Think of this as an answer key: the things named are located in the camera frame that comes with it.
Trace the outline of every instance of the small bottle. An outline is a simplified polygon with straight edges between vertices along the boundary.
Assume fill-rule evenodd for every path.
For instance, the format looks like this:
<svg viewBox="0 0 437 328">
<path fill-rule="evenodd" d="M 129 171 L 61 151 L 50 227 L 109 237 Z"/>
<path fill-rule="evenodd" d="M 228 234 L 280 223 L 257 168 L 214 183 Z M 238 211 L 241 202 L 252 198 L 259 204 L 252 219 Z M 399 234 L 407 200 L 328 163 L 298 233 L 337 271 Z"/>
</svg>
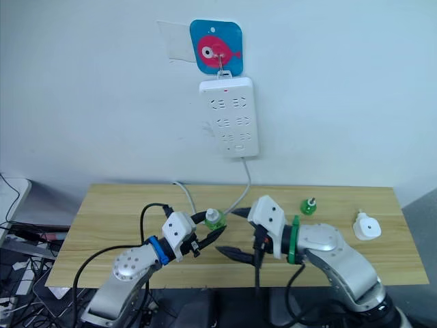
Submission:
<svg viewBox="0 0 437 328">
<path fill-rule="evenodd" d="M 304 200 L 300 205 L 300 211 L 305 215 L 311 215 L 317 210 L 317 204 L 315 203 L 315 198 L 308 198 Z"/>
<path fill-rule="evenodd" d="M 209 208 L 206 211 L 205 224 L 211 230 L 226 226 L 226 216 L 219 210 Z"/>
</svg>

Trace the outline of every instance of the pink fish sticker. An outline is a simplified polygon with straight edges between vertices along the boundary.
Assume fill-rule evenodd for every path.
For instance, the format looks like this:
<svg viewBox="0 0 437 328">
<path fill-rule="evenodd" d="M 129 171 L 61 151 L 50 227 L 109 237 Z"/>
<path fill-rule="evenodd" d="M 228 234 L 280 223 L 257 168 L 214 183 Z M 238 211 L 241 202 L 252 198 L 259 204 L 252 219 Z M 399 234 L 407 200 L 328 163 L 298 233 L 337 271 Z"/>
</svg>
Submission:
<svg viewBox="0 0 437 328">
<path fill-rule="evenodd" d="M 240 51 L 233 53 L 225 42 L 216 36 L 204 36 L 197 43 L 197 52 L 202 62 L 213 68 L 220 68 L 219 55 L 222 65 L 229 63 L 233 56 L 241 58 Z"/>
</svg>

